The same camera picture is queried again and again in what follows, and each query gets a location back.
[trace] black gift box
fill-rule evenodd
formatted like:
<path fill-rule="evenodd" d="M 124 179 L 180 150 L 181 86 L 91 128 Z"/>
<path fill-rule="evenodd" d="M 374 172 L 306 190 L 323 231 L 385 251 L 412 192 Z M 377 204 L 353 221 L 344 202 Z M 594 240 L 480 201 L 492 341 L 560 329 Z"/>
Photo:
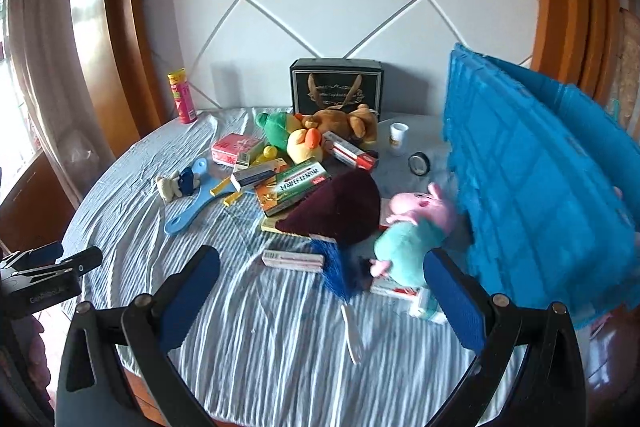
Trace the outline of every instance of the black gift box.
<path fill-rule="evenodd" d="M 329 108 L 351 112 L 358 104 L 366 103 L 380 119 L 384 71 L 379 62 L 362 58 L 299 58 L 290 72 L 295 112 L 313 114 Z"/>

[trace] blue storage bin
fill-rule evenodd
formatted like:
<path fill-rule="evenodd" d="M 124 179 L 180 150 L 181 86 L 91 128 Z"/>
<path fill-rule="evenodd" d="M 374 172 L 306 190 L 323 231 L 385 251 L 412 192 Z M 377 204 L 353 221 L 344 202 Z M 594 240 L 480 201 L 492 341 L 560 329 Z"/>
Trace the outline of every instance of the blue storage bin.
<path fill-rule="evenodd" d="M 618 131 L 575 87 L 456 45 L 443 135 L 474 229 L 468 270 L 489 293 L 534 308 L 562 301 L 578 327 L 638 303 L 640 192 L 618 172 L 640 165 L 640 151 Z"/>

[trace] turquoise plush body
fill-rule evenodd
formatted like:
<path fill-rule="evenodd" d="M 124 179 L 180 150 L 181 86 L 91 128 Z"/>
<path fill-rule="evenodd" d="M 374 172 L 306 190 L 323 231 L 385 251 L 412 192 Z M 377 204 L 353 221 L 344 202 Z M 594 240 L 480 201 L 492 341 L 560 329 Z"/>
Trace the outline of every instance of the turquoise plush body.
<path fill-rule="evenodd" d="M 439 247 L 444 232 L 431 221 L 418 218 L 416 227 L 408 221 L 394 223 L 376 241 L 373 250 L 379 261 L 391 261 L 387 274 L 402 286 L 427 286 L 422 270 L 425 254 Z"/>

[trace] blue bristle brush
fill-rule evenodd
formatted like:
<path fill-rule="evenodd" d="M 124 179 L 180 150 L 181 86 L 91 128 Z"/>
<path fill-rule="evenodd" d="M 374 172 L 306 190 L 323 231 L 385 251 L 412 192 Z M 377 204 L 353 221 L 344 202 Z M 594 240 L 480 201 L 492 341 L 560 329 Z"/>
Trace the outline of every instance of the blue bristle brush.
<path fill-rule="evenodd" d="M 349 306 L 349 301 L 356 288 L 353 270 L 350 269 L 348 263 L 343 261 L 342 252 L 335 239 L 322 237 L 321 235 L 311 235 L 310 237 L 314 251 L 324 257 L 322 266 L 324 286 L 342 301 L 340 310 L 344 319 L 347 348 L 349 349 L 351 361 L 360 363 L 362 359 L 362 340 L 356 326 L 353 310 Z"/>

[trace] pink cylindrical canister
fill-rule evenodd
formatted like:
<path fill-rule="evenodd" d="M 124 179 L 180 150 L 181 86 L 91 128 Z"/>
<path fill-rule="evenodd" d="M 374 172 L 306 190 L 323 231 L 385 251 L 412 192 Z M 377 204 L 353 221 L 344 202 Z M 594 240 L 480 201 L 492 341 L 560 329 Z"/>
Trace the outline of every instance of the pink cylindrical canister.
<path fill-rule="evenodd" d="M 174 95 L 175 107 L 178 109 L 180 121 L 182 123 L 195 121 L 197 118 L 196 110 L 193 107 L 189 81 L 187 80 L 187 75 L 184 73 L 184 69 L 169 73 L 167 77 L 169 78 L 169 85 Z"/>

